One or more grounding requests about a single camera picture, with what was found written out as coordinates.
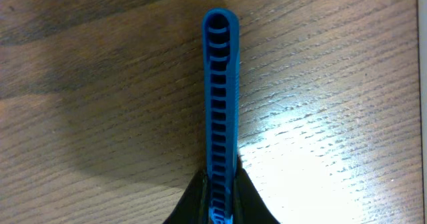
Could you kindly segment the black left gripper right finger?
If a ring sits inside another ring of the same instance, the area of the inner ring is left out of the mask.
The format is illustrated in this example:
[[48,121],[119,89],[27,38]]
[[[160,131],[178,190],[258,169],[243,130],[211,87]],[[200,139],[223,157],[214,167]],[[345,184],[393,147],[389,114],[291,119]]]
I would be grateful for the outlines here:
[[233,215],[235,224],[280,223],[266,207],[239,157],[234,177]]

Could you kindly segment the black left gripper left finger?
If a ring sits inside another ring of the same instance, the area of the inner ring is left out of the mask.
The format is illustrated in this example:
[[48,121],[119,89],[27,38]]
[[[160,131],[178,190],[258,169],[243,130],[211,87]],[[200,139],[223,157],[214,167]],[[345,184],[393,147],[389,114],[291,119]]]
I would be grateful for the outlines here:
[[209,187],[206,170],[200,169],[163,224],[208,224]]

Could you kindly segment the blue disposable razor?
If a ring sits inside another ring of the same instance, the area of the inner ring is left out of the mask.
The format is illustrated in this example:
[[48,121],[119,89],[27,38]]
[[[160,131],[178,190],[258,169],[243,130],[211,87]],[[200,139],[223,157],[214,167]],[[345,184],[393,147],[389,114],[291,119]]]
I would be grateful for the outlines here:
[[237,169],[240,25],[230,10],[209,10],[202,23],[209,217],[233,222]]

